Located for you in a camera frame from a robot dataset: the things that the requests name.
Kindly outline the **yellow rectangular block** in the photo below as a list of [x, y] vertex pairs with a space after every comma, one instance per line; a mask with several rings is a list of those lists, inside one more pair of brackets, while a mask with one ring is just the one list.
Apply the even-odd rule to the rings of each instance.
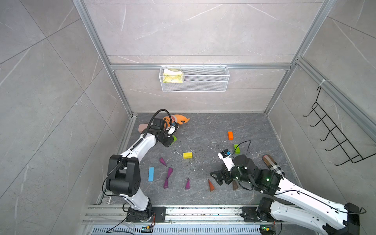
[[184, 152], [183, 153], [183, 159], [192, 159], [193, 153], [192, 152]]

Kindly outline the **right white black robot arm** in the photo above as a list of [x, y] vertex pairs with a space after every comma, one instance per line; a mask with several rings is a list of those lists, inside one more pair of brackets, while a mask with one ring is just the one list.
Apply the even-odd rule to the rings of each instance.
[[271, 169], [258, 168], [246, 155], [233, 157], [227, 149], [218, 154], [224, 166], [210, 173], [219, 184], [248, 183], [265, 197], [256, 214], [265, 222], [289, 222], [321, 235], [358, 235], [360, 214], [365, 210], [336, 203], [311, 193]]

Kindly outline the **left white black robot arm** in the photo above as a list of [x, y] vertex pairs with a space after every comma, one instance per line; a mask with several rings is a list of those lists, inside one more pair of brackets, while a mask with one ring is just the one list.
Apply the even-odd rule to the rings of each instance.
[[137, 141], [120, 155], [109, 159], [108, 173], [102, 189], [110, 191], [113, 196], [125, 199], [130, 205], [132, 221], [147, 222], [153, 216], [152, 203], [140, 188], [140, 161], [157, 143], [169, 147], [174, 143], [174, 134], [179, 124], [170, 120], [155, 118], [137, 139]]

